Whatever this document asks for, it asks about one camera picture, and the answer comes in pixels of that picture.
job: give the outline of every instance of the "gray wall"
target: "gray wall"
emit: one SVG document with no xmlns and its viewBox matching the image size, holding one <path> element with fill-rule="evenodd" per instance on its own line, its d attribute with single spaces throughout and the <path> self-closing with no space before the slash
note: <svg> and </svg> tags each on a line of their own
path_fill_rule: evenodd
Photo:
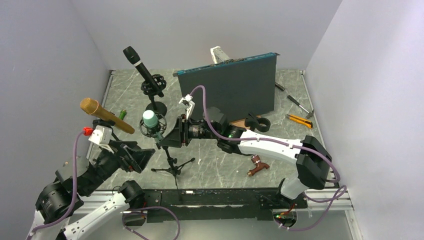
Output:
<svg viewBox="0 0 424 240">
<path fill-rule="evenodd" d="M 281 54 L 280 68 L 305 69 L 342 0 L 71 0 L 110 69 L 130 69 L 131 45 L 148 68 Z"/>
<path fill-rule="evenodd" d="M 102 100 L 109 72 L 69 1 L 3 0 L 0 73 L 0 238 L 21 240 L 40 191 L 91 124 L 80 101 Z M 86 137 L 78 146 L 85 156 Z"/>
<path fill-rule="evenodd" d="M 344 0 L 306 83 L 364 239 L 423 239 L 424 2 Z"/>
</svg>

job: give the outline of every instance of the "dark gray board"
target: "dark gray board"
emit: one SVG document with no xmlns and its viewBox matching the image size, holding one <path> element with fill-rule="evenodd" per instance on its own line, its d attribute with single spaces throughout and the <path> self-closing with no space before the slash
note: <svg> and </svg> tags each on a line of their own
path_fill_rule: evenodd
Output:
<svg viewBox="0 0 424 240">
<path fill-rule="evenodd" d="M 206 88 L 206 106 L 216 107 L 228 121 L 244 119 L 249 112 L 255 115 L 274 110 L 277 53 L 243 58 L 240 61 L 219 63 L 178 71 L 183 96 L 198 85 Z M 203 118 L 202 91 L 193 95 L 196 103 L 192 118 Z"/>
</svg>

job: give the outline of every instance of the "red clip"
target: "red clip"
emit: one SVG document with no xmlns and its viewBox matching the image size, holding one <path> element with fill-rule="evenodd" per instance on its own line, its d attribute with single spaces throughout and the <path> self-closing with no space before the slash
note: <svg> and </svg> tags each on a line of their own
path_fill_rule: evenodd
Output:
<svg viewBox="0 0 424 240">
<path fill-rule="evenodd" d="M 84 136 L 90 136 L 94 131 L 93 128 L 89 126 L 85 126 L 82 130 L 84 131 Z"/>
</svg>

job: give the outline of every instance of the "marble surface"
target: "marble surface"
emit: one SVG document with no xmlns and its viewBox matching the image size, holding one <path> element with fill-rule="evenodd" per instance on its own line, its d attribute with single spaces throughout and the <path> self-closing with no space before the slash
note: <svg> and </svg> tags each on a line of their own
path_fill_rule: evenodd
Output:
<svg viewBox="0 0 424 240">
<path fill-rule="evenodd" d="M 185 110 L 178 105 L 181 99 L 178 78 L 172 74 L 178 69 L 151 69 L 151 74 L 161 74 L 167 81 L 163 91 L 164 97 L 156 97 L 157 101 L 163 102 L 168 107 L 166 120 L 167 134 L 176 122 L 177 116 Z M 115 129 L 115 133 L 123 141 L 137 141 L 143 148 L 156 148 L 155 141 L 140 133 L 139 122 L 149 99 L 140 90 L 143 78 L 134 69 L 122 69 L 112 72 L 112 82 L 106 97 L 104 108 L 119 115 L 122 109 L 126 109 L 125 122 L 136 130 L 134 134 L 125 133 Z M 286 114 L 294 114 L 306 117 L 306 112 L 287 99 L 287 95 L 293 96 L 306 109 L 311 109 L 308 95 L 302 81 L 300 71 L 296 69 L 278 69 L 275 79 L 283 85 L 286 90 L 281 92 L 275 88 L 274 111 L 263 114 L 262 117 L 271 121 L 270 130 L 264 134 L 283 139 L 303 139 L 305 135 L 311 135 L 321 141 L 319 131 L 316 127 L 309 129 L 304 125 L 295 123 L 286 118 Z M 316 126 L 315 119 L 310 119 Z M 181 189 L 191 188 L 259 188 L 276 187 L 280 181 L 295 171 L 295 167 L 281 160 L 261 157 L 262 162 L 267 163 L 270 168 L 263 169 L 254 176 L 248 177 L 247 172 L 255 166 L 250 157 L 228 154 L 216 146 L 216 140 L 193 139 L 189 146 L 182 148 L 169 148 L 170 155 L 178 159 L 178 164 L 196 158 L 194 162 L 187 164 L 177 176 L 178 187 Z M 95 158 L 100 150 L 94 146 L 90 159 Z M 98 190 L 111 190 L 120 186 L 126 180 L 135 180 L 145 189 L 174 189 L 174 177 L 166 172 L 152 172 L 150 168 L 168 168 L 166 155 L 163 150 L 156 150 L 150 159 L 147 168 L 141 173 L 128 173 L 118 169 Z"/>
</svg>

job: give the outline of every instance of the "microphone holder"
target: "microphone holder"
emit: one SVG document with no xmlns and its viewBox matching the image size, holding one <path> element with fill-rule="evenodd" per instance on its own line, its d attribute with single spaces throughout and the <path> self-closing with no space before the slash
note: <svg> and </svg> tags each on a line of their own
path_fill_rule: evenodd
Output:
<svg viewBox="0 0 424 240">
<path fill-rule="evenodd" d="M 151 77 L 155 82 L 157 82 L 157 85 L 159 86 L 160 90 L 163 90 L 167 86 L 167 81 L 165 81 L 164 76 L 160 74 L 154 74 Z M 154 91 L 151 84 L 145 80 L 141 84 L 141 90 L 145 95 L 148 96 L 148 99 L 150 100 L 150 103 L 147 105 L 146 110 L 152 110 L 155 113 L 165 116 L 168 111 L 167 106 L 163 102 L 155 101 L 155 95 L 157 95 L 157 93 Z"/>
</svg>

